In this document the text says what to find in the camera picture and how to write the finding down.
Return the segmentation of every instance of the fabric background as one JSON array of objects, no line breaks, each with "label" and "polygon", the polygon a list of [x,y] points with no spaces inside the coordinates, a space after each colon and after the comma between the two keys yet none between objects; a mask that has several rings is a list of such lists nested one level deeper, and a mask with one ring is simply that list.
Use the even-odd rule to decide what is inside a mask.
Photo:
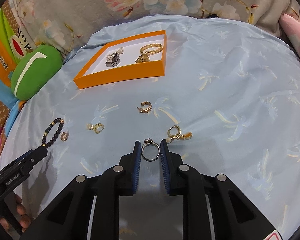
[{"label": "fabric background", "polygon": [[[99,45],[166,30],[166,75],[78,90],[74,76]],[[136,109],[152,103],[149,114]],[[133,151],[159,143],[177,124],[191,140],[172,152],[200,173],[226,174],[287,240],[300,225],[300,61],[253,25],[185,16],[144,17],[92,35],[30,99],[11,128],[0,169],[37,148],[49,123],[65,120],[60,139],[31,171],[20,193],[33,216],[77,175],[102,174]],[[100,134],[87,123],[104,124]],[[160,161],[141,161],[138,192],[120,199],[120,238],[182,239],[182,197],[168,197]]]},{"label": "fabric background", "polygon": [[280,36],[278,20],[287,8],[300,15],[294,0],[9,0],[32,48],[44,43],[65,55],[85,45],[90,36],[110,25],[153,14],[221,18],[254,24]]}]

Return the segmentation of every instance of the gold earring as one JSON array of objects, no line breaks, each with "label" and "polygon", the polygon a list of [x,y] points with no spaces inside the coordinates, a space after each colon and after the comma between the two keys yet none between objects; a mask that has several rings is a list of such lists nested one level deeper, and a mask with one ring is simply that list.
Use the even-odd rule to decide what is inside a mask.
[{"label": "gold earring", "polygon": [[69,138],[69,132],[68,130],[66,132],[63,132],[61,135],[60,135],[60,139],[61,141],[65,142],[67,139]]},{"label": "gold earring", "polygon": [[87,124],[87,129],[93,130],[95,133],[101,133],[104,128],[104,125],[101,123],[97,123],[96,125],[92,125],[91,123]]},{"label": "gold earring", "polygon": [[148,101],[142,102],[142,103],[141,103],[141,106],[149,106],[149,107],[147,107],[146,109],[137,107],[137,109],[139,110],[139,113],[146,114],[146,113],[149,113],[149,112],[151,111],[151,109],[152,109],[152,105],[151,105],[151,103],[148,102]]},{"label": "gold earring", "polygon": [[[171,130],[175,128],[177,129],[176,134],[171,134]],[[171,143],[173,140],[190,140],[192,138],[192,132],[187,132],[186,134],[181,134],[181,129],[179,126],[174,125],[168,130],[168,138],[166,139],[167,143]]]}]

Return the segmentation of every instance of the silver ring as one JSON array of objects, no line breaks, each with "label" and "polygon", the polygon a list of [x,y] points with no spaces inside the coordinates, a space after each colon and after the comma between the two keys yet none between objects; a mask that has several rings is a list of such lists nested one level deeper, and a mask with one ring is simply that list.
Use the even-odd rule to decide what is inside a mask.
[{"label": "silver ring", "polygon": [[[158,155],[157,155],[154,159],[148,159],[148,158],[146,158],[146,157],[143,155],[143,150],[144,150],[147,146],[150,146],[150,145],[156,146],[157,149],[158,149]],[[157,143],[155,143],[155,142],[154,142],[152,139],[150,139],[150,138],[145,139],[145,140],[144,140],[144,144],[143,144],[143,146],[142,146],[142,148],[141,148],[141,156],[142,156],[147,162],[154,162],[154,161],[155,161],[156,159],[158,159],[159,156],[160,156],[160,147],[159,147],[159,145],[158,145]]]}]

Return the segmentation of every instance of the beaded bracelet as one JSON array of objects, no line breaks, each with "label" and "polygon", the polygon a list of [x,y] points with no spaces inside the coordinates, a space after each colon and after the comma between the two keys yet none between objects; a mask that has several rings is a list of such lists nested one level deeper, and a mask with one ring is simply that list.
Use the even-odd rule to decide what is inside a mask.
[{"label": "beaded bracelet", "polygon": [[[47,135],[49,133],[49,131],[51,130],[51,128],[56,124],[60,122],[59,124],[59,127],[58,127],[58,130],[56,131],[56,133],[54,134],[54,136],[52,137],[52,139],[46,143],[46,139],[47,139]],[[61,130],[63,128],[63,123],[65,121],[61,118],[57,118],[55,119],[49,126],[48,128],[46,129],[46,132],[44,133],[44,135],[42,136],[42,146],[46,147],[46,148],[49,148],[52,144],[55,143],[55,141],[57,140],[57,138],[59,137],[59,134],[61,133]]]}]

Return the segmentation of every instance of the braided gold ring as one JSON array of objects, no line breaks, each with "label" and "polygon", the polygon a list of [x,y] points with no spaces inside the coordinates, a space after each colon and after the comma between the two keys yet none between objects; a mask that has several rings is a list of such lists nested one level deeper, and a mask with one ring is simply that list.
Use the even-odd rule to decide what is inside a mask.
[{"label": "braided gold ring", "polygon": [[141,103],[141,106],[149,106],[149,107],[147,107],[146,109],[137,107],[137,109],[139,110],[139,113],[146,114],[146,113],[149,113],[149,112],[151,111],[151,109],[152,109],[152,105],[151,105],[151,103],[148,102],[148,101],[142,102],[142,103]]},{"label": "braided gold ring", "polygon": [[[157,49],[153,49],[153,50],[143,52],[144,50],[149,49],[149,48],[157,48]],[[149,55],[157,54],[157,53],[161,52],[162,50],[163,50],[163,48],[162,48],[162,45],[160,43],[153,43],[153,44],[143,46],[140,49],[140,54],[147,54],[149,56]]]}]

